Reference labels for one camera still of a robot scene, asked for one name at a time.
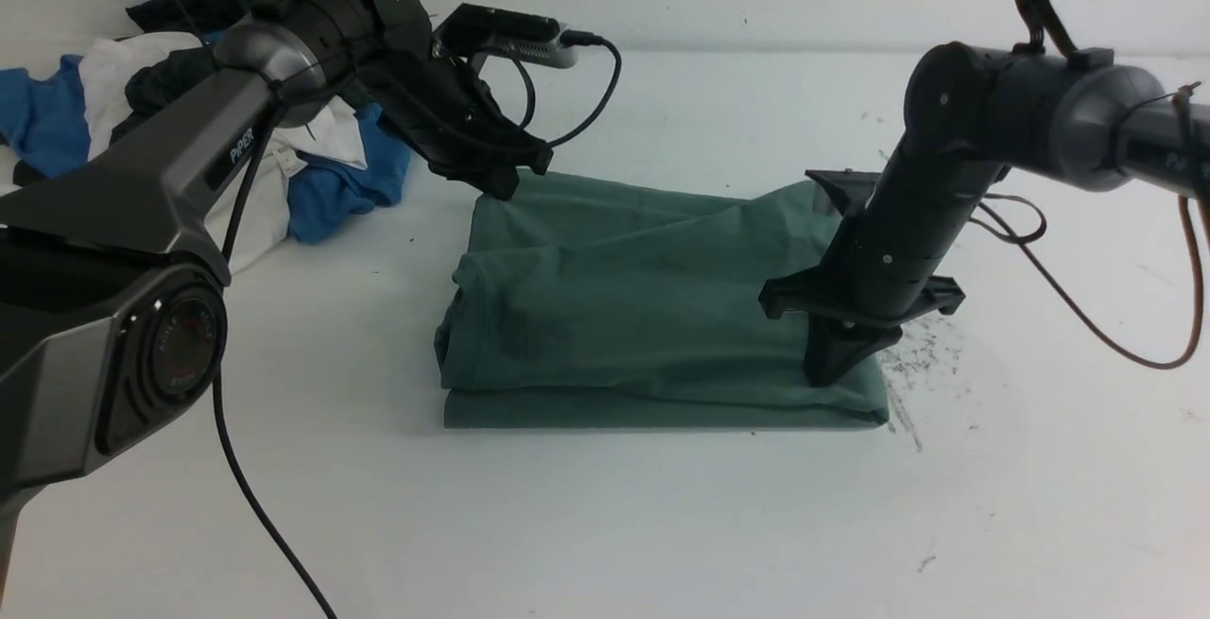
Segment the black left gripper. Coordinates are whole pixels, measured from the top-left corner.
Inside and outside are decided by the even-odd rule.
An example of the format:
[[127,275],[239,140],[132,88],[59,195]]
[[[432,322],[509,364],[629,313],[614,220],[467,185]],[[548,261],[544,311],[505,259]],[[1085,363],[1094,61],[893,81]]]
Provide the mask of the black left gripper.
[[374,21],[357,77],[381,108],[384,131],[453,181],[478,181],[509,201],[519,170],[543,175],[553,150],[500,111],[467,60],[440,54],[421,0],[364,0]]

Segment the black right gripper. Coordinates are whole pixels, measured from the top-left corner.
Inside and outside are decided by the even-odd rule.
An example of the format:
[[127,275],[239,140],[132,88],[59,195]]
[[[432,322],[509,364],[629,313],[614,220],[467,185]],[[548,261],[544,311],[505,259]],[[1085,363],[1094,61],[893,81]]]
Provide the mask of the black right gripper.
[[816,267],[762,287],[770,318],[812,314],[801,366],[809,386],[830,387],[899,342],[903,329],[891,324],[908,320],[974,207],[1002,179],[1004,166],[986,150],[987,111],[1010,63],[1010,52],[967,44],[926,52],[872,195],[845,214]]

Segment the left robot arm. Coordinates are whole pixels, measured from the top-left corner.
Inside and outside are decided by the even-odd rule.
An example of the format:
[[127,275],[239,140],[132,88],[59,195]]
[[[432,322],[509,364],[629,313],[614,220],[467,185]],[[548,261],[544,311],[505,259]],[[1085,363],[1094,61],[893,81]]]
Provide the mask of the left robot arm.
[[90,163],[2,197],[2,561],[40,490],[178,420],[227,343],[227,253],[206,216],[358,81],[390,137],[446,179],[509,198],[553,147],[506,118],[476,58],[445,54],[420,0],[263,0],[217,71]]

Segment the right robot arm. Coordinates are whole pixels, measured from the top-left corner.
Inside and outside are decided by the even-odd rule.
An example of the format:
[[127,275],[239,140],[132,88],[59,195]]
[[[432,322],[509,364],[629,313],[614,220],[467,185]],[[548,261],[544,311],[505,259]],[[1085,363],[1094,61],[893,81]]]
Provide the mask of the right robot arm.
[[816,267],[770,279],[770,318],[808,316],[803,375],[834,384],[898,342],[904,323],[964,301],[935,274],[976,206],[1010,170],[1087,192],[1153,184],[1208,199],[1208,108],[1168,94],[1111,50],[1072,59],[943,44],[916,64],[904,135],[880,175],[812,170],[841,224]]

